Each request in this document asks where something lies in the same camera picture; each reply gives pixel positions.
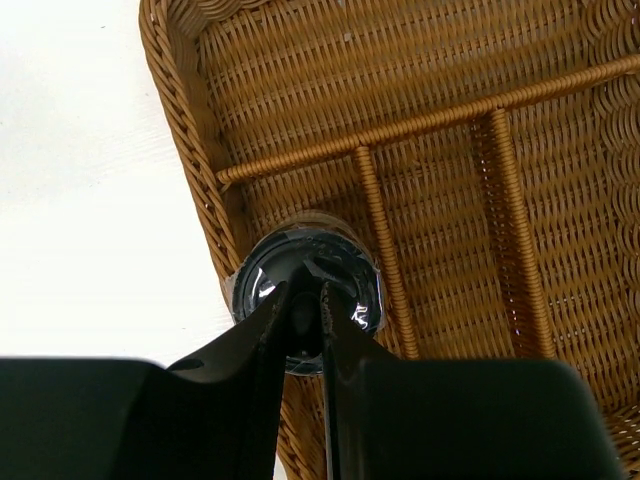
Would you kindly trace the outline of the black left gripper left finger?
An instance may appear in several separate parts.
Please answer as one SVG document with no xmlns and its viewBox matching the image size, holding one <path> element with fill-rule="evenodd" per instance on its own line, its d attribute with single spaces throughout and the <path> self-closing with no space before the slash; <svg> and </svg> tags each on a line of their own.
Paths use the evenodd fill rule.
<svg viewBox="0 0 640 480">
<path fill-rule="evenodd" d="M 5 358 L 5 479 L 269 479 L 285 363 L 286 284 L 168 368 Z"/>
</svg>

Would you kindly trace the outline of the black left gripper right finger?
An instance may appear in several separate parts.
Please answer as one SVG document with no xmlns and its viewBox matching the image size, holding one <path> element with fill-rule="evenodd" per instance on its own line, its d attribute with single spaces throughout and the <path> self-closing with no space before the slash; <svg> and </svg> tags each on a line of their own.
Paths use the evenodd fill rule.
<svg viewBox="0 0 640 480">
<path fill-rule="evenodd" d="M 402 360 L 321 293 L 332 479 L 620 479 L 586 385 L 553 360 Z"/>
</svg>

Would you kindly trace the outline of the brown wicker basket tray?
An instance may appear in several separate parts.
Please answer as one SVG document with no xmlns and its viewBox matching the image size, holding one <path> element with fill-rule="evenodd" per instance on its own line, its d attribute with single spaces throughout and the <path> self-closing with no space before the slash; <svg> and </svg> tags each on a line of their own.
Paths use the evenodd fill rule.
<svg viewBox="0 0 640 480">
<path fill-rule="evenodd" d="M 408 358 L 544 357 L 639 475 L 635 1 L 144 1 L 210 255 L 350 225 Z"/>
</svg>

